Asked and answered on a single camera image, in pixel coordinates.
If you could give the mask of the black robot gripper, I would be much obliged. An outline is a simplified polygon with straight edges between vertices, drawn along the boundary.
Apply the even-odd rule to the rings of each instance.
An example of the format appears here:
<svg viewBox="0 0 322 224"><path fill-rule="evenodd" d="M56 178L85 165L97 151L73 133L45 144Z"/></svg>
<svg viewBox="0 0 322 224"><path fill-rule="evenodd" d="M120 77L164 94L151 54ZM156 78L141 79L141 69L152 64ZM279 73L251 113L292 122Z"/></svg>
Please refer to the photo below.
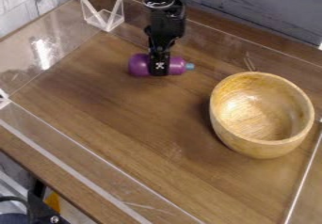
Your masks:
<svg viewBox="0 0 322 224"><path fill-rule="evenodd" d="M184 3L176 0L168 8L152 9L149 25L144 28L148 37L148 72L165 76L169 70L169 47L184 34Z"/></svg>

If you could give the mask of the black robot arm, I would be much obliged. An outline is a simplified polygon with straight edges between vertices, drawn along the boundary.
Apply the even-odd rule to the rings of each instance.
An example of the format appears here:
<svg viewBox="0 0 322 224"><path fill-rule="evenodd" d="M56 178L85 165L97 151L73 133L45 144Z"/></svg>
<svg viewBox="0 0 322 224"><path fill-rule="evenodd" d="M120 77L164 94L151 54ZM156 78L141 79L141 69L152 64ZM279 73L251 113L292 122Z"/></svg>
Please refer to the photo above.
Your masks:
<svg viewBox="0 0 322 224"><path fill-rule="evenodd" d="M144 28L148 36L148 71L153 76L169 73L169 49L184 34L184 2L182 0L141 0L149 9L149 25Z"/></svg>

